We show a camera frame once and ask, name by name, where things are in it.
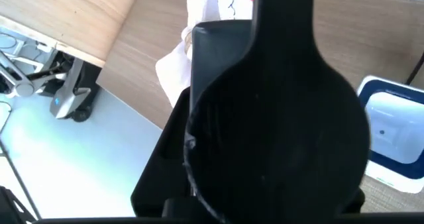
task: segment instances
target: chair wheel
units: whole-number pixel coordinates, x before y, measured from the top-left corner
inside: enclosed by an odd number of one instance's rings
[[[76,109],[73,113],[72,113],[72,119],[75,122],[84,122],[86,121],[91,115],[91,109],[85,108],[85,109]]]

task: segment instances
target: black cord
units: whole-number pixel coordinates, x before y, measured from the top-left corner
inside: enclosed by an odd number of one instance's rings
[[[409,75],[408,79],[406,79],[406,82],[405,82],[406,85],[411,85],[411,82],[413,81],[415,76],[418,74],[418,71],[423,66],[423,63],[424,63],[424,52],[421,55],[421,58],[419,59],[417,65],[415,65],[415,67],[413,68],[412,73]]]

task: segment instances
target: grey floor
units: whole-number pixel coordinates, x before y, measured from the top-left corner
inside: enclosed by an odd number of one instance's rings
[[[0,139],[43,218],[134,216],[130,195],[162,132],[157,126],[105,90],[84,123],[53,118],[51,98],[10,102]]]

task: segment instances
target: wooden desk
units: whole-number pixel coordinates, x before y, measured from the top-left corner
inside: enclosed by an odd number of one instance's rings
[[[154,65],[181,39],[185,1],[136,0],[97,81],[161,128],[172,108]],[[315,38],[353,87],[371,74],[403,82],[424,50],[423,12],[419,1],[315,0]]]
[[[0,25],[103,66],[134,0],[0,0]]]

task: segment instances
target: chair caster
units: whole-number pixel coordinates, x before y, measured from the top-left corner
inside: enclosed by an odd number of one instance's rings
[[[75,122],[84,122],[86,120],[88,120],[88,118],[91,115],[91,108],[90,107],[86,107],[83,109],[76,109],[74,112],[72,112],[71,114],[71,118],[75,121]]]

